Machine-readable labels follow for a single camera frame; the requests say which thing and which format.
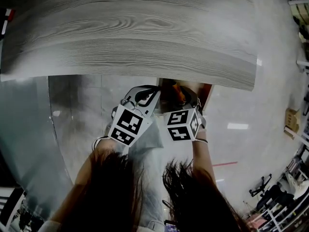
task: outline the white tiled floor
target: white tiled floor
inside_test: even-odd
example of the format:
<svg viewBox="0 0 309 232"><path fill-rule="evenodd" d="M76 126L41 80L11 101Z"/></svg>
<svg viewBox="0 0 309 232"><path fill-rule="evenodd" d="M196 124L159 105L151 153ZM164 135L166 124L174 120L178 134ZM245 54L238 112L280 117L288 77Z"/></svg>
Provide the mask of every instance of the white tiled floor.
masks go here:
<svg viewBox="0 0 309 232"><path fill-rule="evenodd" d="M299 144L283 133L284 114L287 107L302 108L307 86L307 76L295 63L300 42L287 0L253 2L259 59L255 88L248 92L215 86L206 110L213 164L238 162L216 167L215 175L216 179L224 179L221 184L228 200L241 212L247 211L243 200L252 206L257 203L257 197L250 198L248 190L254 188L263 175L272 173L275 181L298 149ZM155 85L156 79L104 75L70 78L70 91L79 104L71 108L73 118L68 127L74 129L70 141L75 149L72 144L60 142L59 145L70 176L75 179L89 152L86 145L100 136L112 108L131 87ZM83 113L87 111L91 114L85 119ZM54 118L56 130L64 127L60 117ZM248 129L230 130L228 123L248 124ZM165 146L164 161L192 158L190 144L171 143L164 133L161 137Z"/></svg>

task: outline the black chair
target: black chair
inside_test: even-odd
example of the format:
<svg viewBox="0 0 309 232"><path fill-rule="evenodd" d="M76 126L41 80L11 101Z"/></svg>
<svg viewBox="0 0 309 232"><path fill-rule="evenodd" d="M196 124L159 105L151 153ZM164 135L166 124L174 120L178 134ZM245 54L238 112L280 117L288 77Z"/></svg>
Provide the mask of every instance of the black chair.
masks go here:
<svg viewBox="0 0 309 232"><path fill-rule="evenodd" d="M251 197L254 197L255 195L259 194L260 192L265 192L265 188L266 188L266 185L269 183L269 181L271 180L272 178L272 174L269 174L269 179L267 180L266 183L264 183L264 176L261 178L262 179L262 184L254 191L252 190L249 190L249 193L251 194Z"/></svg>

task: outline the hair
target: hair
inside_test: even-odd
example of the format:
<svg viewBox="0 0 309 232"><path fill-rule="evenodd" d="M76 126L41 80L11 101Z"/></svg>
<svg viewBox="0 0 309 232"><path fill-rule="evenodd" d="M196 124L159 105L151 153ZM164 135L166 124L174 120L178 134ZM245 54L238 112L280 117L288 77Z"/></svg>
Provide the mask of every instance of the hair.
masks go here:
<svg viewBox="0 0 309 232"><path fill-rule="evenodd" d="M172 220L180 232L250 231L204 169L169 162L163 184L169 193Z"/></svg>
<svg viewBox="0 0 309 232"><path fill-rule="evenodd" d="M91 180L61 226L61 231L135 232L140 219L141 173L127 156L93 157Z"/></svg>

